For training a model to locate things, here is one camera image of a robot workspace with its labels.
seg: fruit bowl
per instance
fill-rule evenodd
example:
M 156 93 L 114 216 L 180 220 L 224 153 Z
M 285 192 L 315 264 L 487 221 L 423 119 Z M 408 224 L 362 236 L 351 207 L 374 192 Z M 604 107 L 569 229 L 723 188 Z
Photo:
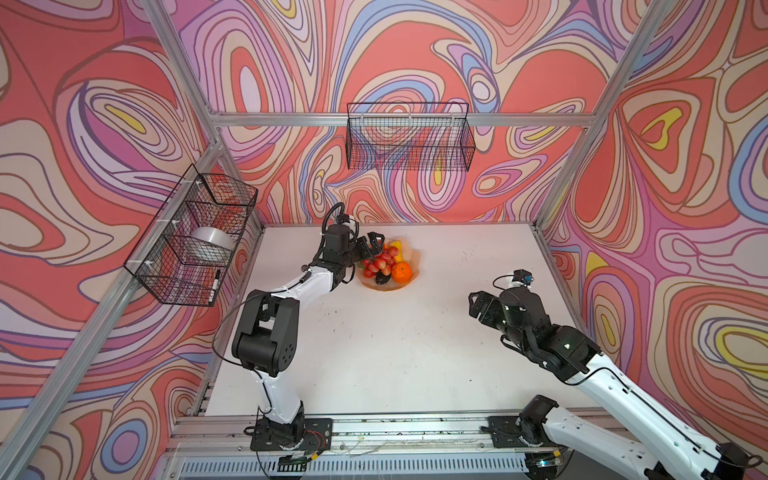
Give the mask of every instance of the fruit bowl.
M 416 279 L 417 276 L 419 276 L 419 259 L 421 258 L 421 254 L 413 250 L 408 243 L 408 240 L 404 237 L 395 237 L 395 238 L 388 238 L 386 239 L 386 243 L 393 242 L 395 240 L 398 240 L 400 242 L 400 254 L 402 255 L 402 260 L 404 262 L 407 262 L 408 265 L 410 265 L 411 270 L 413 272 L 413 276 L 411 276 L 411 279 L 406 283 L 397 283 L 395 280 L 390 279 L 389 282 L 384 283 L 383 285 L 379 285 L 376 283 L 376 277 L 373 278 L 366 278 L 364 273 L 366 268 L 362 265 L 361 262 L 358 262 L 356 264 L 355 268 L 355 277 L 357 277 L 357 280 L 360 281 L 360 283 L 363 284 L 363 286 L 366 286 L 370 288 L 371 290 L 378 290 L 379 292 L 389 292 L 392 290 L 400 290 L 404 286 L 408 286 L 411 283 L 413 283 L 413 280 Z

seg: white tabletop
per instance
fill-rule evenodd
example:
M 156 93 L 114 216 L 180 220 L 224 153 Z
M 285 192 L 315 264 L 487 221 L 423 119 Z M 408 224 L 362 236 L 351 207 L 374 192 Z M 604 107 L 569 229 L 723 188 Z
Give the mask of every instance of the white tabletop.
M 307 414 L 521 409 L 536 394 L 564 407 L 598 406 L 468 315 L 470 292 L 497 294 L 494 278 L 524 268 L 552 322 L 574 325 L 528 225 L 403 224 L 361 234 L 371 230 L 407 238 L 421 253 L 420 274 L 385 293 L 355 280 L 303 306 L 287 372 Z M 267 228 L 247 292 L 299 276 L 319 240 L 318 227 Z M 250 373 L 224 363 L 205 415 L 256 415 L 265 402 Z

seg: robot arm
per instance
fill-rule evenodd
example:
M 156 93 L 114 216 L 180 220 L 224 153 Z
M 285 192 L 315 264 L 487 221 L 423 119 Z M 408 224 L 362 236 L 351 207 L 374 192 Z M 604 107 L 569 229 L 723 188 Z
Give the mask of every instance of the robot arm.
M 336 222 L 328 225 L 330 214 L 338 210 Z M 277 376 L 293 360 L 298 335 L 299 309 L 333 291 L 345 280 L 355 262 L 381 253 L 384 236 L 371 232 L 358 238 L 358 229 L 348 224 L 344 204 L 334 205 L 323 221 L 320 246 L 303 274 L 279 290 L 248 293 L 232 342 L 232 355 L 248 370 Z M 263 323 L 274 319 L 272 329 Z
M 332 212 L 336 222 L 328 225 Z M 297 445 L 305 436 L 303 405 L 283 372 L 293 361 L 299 333 L 300 308 L 333 291 L 345 280 L 350 267 L 382 251 L 384 236 L 368 233 L 358 238 L 358 227 L 350 228 L 344 204 L 331 207 L 323 221 L 319 248 L 303 273 L 284 287 L 271 292 L 248 293 L 232 341 L 232 355 L 261 384 L 270 407 L 264 413 L 266 436 L 281 446 Z M 274 319 L 272 327 L 267 323 Z
M 592 425 L 543 396 L 520 415 L 526 442 L 549 439 L 572 447 L 627 478 L 743 477 L 750 459 L 743 450 L 701 435 L 627 378 L 582 332 L 553 325 L 539 296 L 528 289 L 532 280 L 529 272 L 516 270 L 512 287 L 498 297 L 470 294 L 470 316 L 501 331 L 507 348 L 589 395 L 642 444 Z

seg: psychedelic wallpaper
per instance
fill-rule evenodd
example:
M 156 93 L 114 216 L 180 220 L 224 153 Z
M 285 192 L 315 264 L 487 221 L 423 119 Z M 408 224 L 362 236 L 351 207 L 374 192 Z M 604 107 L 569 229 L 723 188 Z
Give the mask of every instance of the psychedelic wallpaper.
M 0 441 L 206 146 L 138 0 L 0 1 Z M 26 478 L 147 476 L 252 242 L 214 308 L 136 295 Z
M 166 2 L 214 111 L 334 112 L 350 101 L 592 111 L 644 0 Z
M 677 7 L 546 237 L 624 371 L 768 458 L 768 4 Z
M 645 1 L 221 0 L 168 3 L 214 111 L 334 112 L 464 100 L 473 112 L 589 112 Z M 267 223 L 529 221 L 578 136 L 477 127 L 468 173 L 351 172 L 346 129 L 222 130 Z
M 487 150 L 478 146 L 469 172 L 351 171 L 345 127 L 269 127 L 255 136 L 230 127 L 227 145 L 243 179 L 259 189 L 265 223 L 317 223 L 337 201 L 372 223 L 533 220 L 578 129 L 489 130 Z

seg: wire basket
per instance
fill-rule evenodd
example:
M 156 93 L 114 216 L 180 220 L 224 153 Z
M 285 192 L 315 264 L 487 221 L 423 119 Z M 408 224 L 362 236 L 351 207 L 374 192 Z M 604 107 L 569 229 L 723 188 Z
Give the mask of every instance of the wire basket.
M 463 170 L 475 155 L 469 104 L 348 103 L 346 165 L 350 170 Z
M 257 194 L 256 188 L 227 175 L 198 173 L 184 201 L 131 273 L 161 303 L 212 306 Z M 217 235 L 215 243 L 200 235 L 205 231 Z

